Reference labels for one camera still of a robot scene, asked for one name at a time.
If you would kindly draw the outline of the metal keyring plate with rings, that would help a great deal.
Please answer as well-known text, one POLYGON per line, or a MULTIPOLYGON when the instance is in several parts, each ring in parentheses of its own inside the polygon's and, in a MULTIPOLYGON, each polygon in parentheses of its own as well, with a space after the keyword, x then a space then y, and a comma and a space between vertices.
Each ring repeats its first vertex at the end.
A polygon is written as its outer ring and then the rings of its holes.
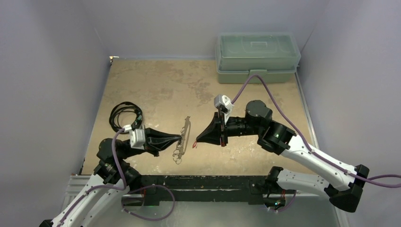
POLYGON ((177 143, 175 150, 173 151, 172 157, 173 161, 179 165, 182 162, 182 157, 184 156, 187 145, 188 145, 188 138, 191 131, 191 121, 190 116, 187 116, 184 120, 184 126, 181 129, 181 140, 177 143))

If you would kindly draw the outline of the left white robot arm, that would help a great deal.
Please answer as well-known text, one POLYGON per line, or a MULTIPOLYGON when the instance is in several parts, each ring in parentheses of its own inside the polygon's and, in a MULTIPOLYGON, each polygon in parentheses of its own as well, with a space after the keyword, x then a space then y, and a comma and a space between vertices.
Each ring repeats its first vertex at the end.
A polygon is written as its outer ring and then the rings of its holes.
POLYGON ((124 195, 145 195, 157 183, 145 183, 144 176, 125 159, 150 153, 155 157, 172 144, 181 143, 180 134, 169 134, 152 128, 134 129, 125 125, 113 138, 99 145, 99 163, 88 182, 73 201, 53 219, 44 220, 42 227, 88 227, 124 195))

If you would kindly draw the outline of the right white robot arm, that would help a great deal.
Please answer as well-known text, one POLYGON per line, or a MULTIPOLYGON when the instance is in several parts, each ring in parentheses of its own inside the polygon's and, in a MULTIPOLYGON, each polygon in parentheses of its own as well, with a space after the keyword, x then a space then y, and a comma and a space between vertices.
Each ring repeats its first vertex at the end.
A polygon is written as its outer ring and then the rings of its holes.
POLYGON ((263 150, 294 160, 312 171, 309 175, 275 166, 265 181, 253 183, 253 188, 268 194, 287 190, 311 193, 328 199, 340 210, 356 211, 364 179, 369 174, 366 166, 343 163, 304 142, 292 129, 274 121, 272 110, 261 100, 250 101, 244 117, 229 116, 228 102, 217 102, 216 109, 211 123, 197 136, 197 143, 224 147, 229 137, 256 135, 263 150))

